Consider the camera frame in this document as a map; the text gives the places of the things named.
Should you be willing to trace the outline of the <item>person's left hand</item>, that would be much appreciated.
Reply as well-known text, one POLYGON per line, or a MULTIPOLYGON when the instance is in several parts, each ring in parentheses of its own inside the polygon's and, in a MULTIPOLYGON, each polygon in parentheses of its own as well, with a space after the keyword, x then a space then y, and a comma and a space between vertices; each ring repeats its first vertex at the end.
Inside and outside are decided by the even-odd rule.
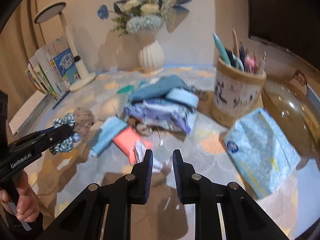
POLYGON ((34 222, 40 214, 37 196, 29 185, 28 175, 22 171, 17 186, 19 194, 16 205, 16 217, 19 221, 34 222))

